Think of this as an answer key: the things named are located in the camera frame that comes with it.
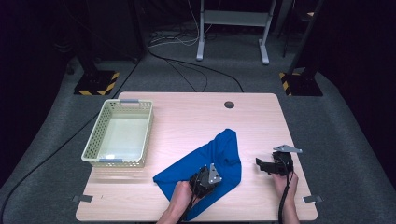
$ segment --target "black speaker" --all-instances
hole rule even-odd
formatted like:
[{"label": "black speaker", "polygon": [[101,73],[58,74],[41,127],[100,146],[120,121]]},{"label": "black speaker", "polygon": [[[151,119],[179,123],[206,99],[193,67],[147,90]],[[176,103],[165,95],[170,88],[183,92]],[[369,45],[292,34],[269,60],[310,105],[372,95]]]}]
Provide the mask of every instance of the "black speaker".
[{"label": "black speaker", "polygon": [[88,0],[92,57],[136,63],[145,52],[134,0]]}]

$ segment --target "white plastic basket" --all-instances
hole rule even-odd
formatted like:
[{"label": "white plastic basket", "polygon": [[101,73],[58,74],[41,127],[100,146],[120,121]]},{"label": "white plastic basket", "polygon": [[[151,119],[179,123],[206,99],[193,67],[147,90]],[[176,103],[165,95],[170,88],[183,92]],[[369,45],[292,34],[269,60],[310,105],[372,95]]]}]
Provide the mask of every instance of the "white plastic basket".
[{"label": "white plastic basket", "polygon": [[143,167],[152,120],[149,100],[106,100],[81,159],[95,167]]}]

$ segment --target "wooden table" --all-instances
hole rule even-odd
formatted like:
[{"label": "wooden table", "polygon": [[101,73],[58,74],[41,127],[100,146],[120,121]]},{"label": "wooden table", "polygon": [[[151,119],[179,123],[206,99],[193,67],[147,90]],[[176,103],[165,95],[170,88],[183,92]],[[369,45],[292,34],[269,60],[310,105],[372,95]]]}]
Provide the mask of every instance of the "wooden table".
[{"label": "wooden table", "polygon": [[[154,121],[144,168],[92,168],[76,217],[81,221],[155,221],[169,202],[152,177],[229,128],[236,131],[242,162],[241,183],[193,221],[277,220],[279,199],[272,177],[255,159],[273,161],[273,147],[293,146],[280,104],[271,93],[123,92],[121,99],[153,101]],[[231,101],[234,108],[224,103]],[[295,196],[300,220],[318,216],[303,168],[292,153],[300,177]]]}]

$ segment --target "table clamp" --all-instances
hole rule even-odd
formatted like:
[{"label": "table clamp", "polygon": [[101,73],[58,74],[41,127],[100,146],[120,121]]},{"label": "table clamp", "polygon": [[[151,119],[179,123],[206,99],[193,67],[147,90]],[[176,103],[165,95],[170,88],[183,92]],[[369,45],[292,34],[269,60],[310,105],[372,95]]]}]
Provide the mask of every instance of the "table clamp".
[{"label": "table clamp", "polygon": [[319,195],[310,195],[303,197],[303,203],[321,203],[321,202],[323,202],[323,199]]},{"label": "table clamp", "polygon": [[72,199],[72,202],[74,203],[79,203],[79,202],[85,202],[85,203],[90,203],[92,201],[93,196],[91,195],[75,195]]},{"label": "table clamp", "polygon": [[280,152],[296,152],[296,153],[303,153],[302,149],[295,148],[295,147],[290,147],[288,145],[282,145],[279,147],[274,147],[275,151],[280,151]]}]

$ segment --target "gray carpet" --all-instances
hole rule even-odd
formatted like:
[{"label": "gray carpet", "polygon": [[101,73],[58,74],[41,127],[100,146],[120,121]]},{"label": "gray carpet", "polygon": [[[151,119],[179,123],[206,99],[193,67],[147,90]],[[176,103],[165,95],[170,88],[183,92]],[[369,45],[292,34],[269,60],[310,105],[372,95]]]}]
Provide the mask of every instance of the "gray carpet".
[{"label": "gray carpet", "polygon": [[[291,47],[287,57],[282,58],[283,40],[270,35],[270,64],[265,66],[261,63],[259,38],[244,34],[208,40],[204,60],[199,63],[195,61],[197,44],[169,44],[149,50],[233,76],[245,92],[277,95],[294,145],[304,150],[299,158],[311,192],[324,199],[317,204],[318,219],[312,223],[396,223],[395,190],[338,90],[317,74],[323,97],[286,96],[278,74],[288,70],[296,48]],[[82,69],[77,60],[72,64],[76,73],[64,75],[45,123],[1,188],[0,202],[28,172],[68,142],[16,188],[7,202],[4,223],[78,223],[78,204],[71,200],[82,194],[92,168],[80,156],[105,99],[117,98],[122,91],[241,91],[232,78],[223,74],[171,63],[183,77],[166,61],[147,54],[139,64],[97,64],[101,70],[120,72],[114,90],[108,96],[79,96],[73,91]]]}]

